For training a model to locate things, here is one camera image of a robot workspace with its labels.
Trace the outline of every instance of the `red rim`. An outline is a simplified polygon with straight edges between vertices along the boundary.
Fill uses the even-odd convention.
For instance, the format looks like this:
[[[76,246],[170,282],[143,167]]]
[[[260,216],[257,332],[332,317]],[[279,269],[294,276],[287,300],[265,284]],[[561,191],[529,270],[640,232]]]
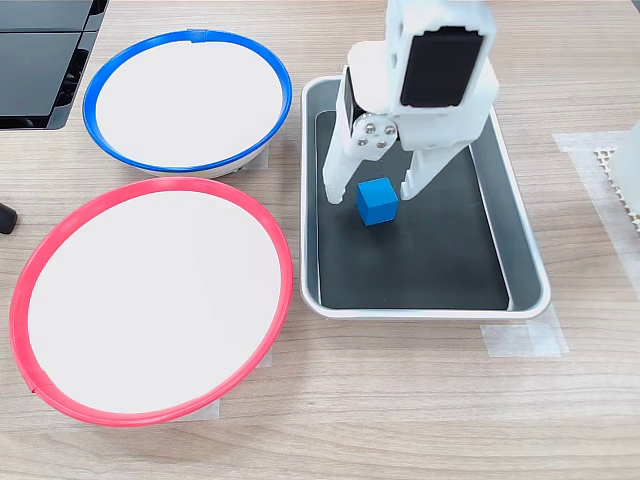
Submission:
[[[216,388],[201,397],[175,407],[148,413],[111,413],[86,407],[69,398],[53,384],[47,374],[40,368],[31,349],[28,312],[33,288],[42,269],[54,252],[82,225],[122,202],[141,195],[168,190],[187,190],[224,198],[242,207],[260,222],[273,241],[282,272],[282,284],[276,314],[258,349],[244,365]],[[246,193],[213,180],[184,177],[153,178],[118,188],[92,200],[69,215],[45,237],[22,270],[13,294],[9,314],[11,347],[13,348],[13,354],[20,373],[22,373],[22,377],[27,382],[31,392],[36,393],[45,402],[62,413],[78,420],[98,425],[113,427],[152,425],[173,420],[208,405],[223,396],[249,375],[276,341],[278,333],[280,333],[284,325],[292,296],[293,260],[291,251],[282,229],[266,208]]]

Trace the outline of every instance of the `tape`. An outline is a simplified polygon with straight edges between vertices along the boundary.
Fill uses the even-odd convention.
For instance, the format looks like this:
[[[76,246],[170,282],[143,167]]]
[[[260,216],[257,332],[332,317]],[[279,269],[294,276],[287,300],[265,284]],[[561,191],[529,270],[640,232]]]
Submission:
[[[256,368],[268,368],[272,364],[273,350],[269,350]],[[206,407],[203,407],[200,410],[196,410],[195,412],[190,413],[189,415],[185,415],[184,417],[176,418],[175,420],[172,420],[172,422],[199,422],[205,420],[218,420],[220,418],[220,401],[221,399],[218,399],[215,402],[210,403]]]
[[[220,418],[220,400],[216,400],[210,403],[206,407],[202,407],[200,410],[196,410],[184,417],[176,418],[171,422],[197,422],[202,420],[218,420]]]
[[[247,163],[241,170],[266,170],[269,168],[269,144],[260,154]]]
[[[490,357],[561,357],[569,352],[553,305],[524,324],[480,329]]]
[[[600,162],[601,158],[608,158],[608,152],[617,148],[626,133],[571,133],[553,137],[560,150],[569,154],[640,300],[640,237],[635,231],[637,225],[634,217],[625,209]]]

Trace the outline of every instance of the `wooden table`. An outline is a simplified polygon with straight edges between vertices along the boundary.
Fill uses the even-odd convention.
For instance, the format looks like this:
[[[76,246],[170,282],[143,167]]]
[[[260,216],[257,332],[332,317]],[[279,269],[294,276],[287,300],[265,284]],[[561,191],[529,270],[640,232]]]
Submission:
[[[562,358],[490,358],[478,323],[342,323],[296,293],[273,366],[221,403],[220,420],[115,430],[28,392],[8,337],[13,287],[73,209],[145,178],[86,133],[82,94],[133,42],[191,28],[272,48],[296,100],[267,171],[226,177],[273,212],[298,271],[299,94],[382,38],[384,1],[116,2],[68,125],[0,132],[0,201],[21,214],[0,238],[0,478],[640,478],[640,303],[553,133],[628,129],[640,118],[640,17],[631,2],[505,1],[493,64],[497,112],[569,344]]]

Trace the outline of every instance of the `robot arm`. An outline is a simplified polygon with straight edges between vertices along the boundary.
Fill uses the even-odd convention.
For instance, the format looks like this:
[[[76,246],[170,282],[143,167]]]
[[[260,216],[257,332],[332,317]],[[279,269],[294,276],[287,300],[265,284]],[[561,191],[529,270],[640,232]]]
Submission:
[[[385,40],[354,45],[343,72],[323,169],[329,201],[340,203],[360,163],[398,137],[414,152],[403,200],[478,138],[498,93],[494,39],[482,1],[389,0]]]

